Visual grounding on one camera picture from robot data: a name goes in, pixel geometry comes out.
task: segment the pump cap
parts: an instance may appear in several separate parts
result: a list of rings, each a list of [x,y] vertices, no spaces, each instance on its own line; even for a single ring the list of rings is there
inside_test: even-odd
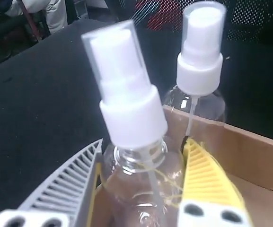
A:
[[[110,139],[141,148],[161,139],[167,122],[151,85],[132,20],[82,35],[102,96],[100,109]]]
[[[118,23],[82,36],[102,99],[128,103],[150,90],[150,80],[130,24]]]
[[[196,2],[184,10],[177,85],[189,95],[205,96],[219,85],[225,15],[225,6],[215,1]]]

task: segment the spray bottle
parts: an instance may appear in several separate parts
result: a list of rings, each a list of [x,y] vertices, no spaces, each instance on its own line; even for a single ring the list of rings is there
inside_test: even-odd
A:
[[[112,144],[101,181],[118,227],[176,226],[184,177],[181,153],[164,135],[167,122],[131,20],[82,36],[102,96]]]
[[[177,85],[164,100],[164,104],[172,110],[189,113],[182,144],[191,136],[200,144],[203,142],[209,152],[216,148],[211,140],[208,142],[205,138],[205,128],[197,124],[193,129],[192,125],[194,116],[225,121],[225,101],[217,91],[223,62],[220,45],[225,15],[225,6],[215,1],[196,2],[184,10],[182,48],[177,58]]]

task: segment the bottle neck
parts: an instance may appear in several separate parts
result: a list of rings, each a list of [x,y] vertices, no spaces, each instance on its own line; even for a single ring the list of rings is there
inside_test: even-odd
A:
[[[153,162],[153,167],[157,168],[165,159],[165,153],[168,152],[167,145],[164,140],[158,140],[148,146],[140,149],[122,149],[114,148],[114,159],[116,163],[124,170],[130,173],[146,172],[149,167],[145,165],[150,160],[144,160],[141,152],[147,152],[148,159]]]

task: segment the black tabletop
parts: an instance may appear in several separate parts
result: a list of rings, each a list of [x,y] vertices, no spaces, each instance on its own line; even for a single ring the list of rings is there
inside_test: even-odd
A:
[[[69,157],[107,134],[80,20],[0,65],[0,211],[14,209]],[[138,30],[161,97],[176,80],[180,34]],[[273,47],[224,41],[228,123],[273,138]]]

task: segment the spray nozzle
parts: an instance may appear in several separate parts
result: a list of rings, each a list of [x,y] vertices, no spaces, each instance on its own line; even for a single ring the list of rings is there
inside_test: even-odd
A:
[[[82,40],[105,104],[129,104],[148,94],[151,83],[133,22],[87,33]]]
[[[204,68],[217,61],[225,15],[225,6],[214,1],[200,1],[184,10],[181,53],[186,64]]]

